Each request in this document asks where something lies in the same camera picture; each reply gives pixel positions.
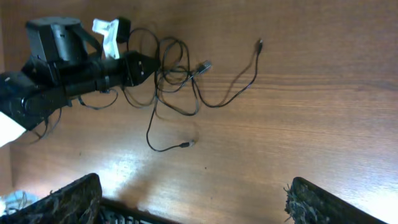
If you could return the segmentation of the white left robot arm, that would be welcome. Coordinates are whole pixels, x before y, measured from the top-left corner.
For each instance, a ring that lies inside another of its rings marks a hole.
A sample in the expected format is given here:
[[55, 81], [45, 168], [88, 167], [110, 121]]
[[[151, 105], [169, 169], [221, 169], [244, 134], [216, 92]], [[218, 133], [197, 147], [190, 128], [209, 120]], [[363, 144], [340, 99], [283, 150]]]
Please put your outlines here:
[[73, 17], [43, 17], [25, 24], [30, 57], [19, 71], [1, 73], [1, 145], [47, 122], [74, 97], [114, 86], [138, 86], [160, 67], [157, 56], [119, 53], [131, 22], [94, 19], [98, 42]]

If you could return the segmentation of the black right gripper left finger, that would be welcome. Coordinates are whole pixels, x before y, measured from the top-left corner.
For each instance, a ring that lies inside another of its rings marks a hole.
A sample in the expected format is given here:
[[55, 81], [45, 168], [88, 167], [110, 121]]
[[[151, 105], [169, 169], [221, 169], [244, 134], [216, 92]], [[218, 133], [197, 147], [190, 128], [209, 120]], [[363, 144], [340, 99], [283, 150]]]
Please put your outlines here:
[[10, 215], [1, 223], [94, 223], [100, 209], [102, 187], [90, 173]]

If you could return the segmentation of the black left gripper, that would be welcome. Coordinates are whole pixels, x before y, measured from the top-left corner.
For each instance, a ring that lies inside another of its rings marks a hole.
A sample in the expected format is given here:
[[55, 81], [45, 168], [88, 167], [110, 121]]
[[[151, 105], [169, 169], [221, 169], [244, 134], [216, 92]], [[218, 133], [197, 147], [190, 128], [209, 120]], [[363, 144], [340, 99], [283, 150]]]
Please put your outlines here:
[[160, 68], [160, 60], [130, 51], [123, 55], [126, 73], [123, 78], [124, 86], [138, 86], [144, 83], [151, 74]]

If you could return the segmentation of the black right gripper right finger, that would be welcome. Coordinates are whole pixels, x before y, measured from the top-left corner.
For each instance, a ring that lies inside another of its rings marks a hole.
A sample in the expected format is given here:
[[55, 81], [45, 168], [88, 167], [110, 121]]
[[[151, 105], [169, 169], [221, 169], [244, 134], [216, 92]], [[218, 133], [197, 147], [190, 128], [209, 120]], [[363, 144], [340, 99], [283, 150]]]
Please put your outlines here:
[[295, 177], [284, 188], [285, 212], [294, 223], [382, 223], [303, 177]]

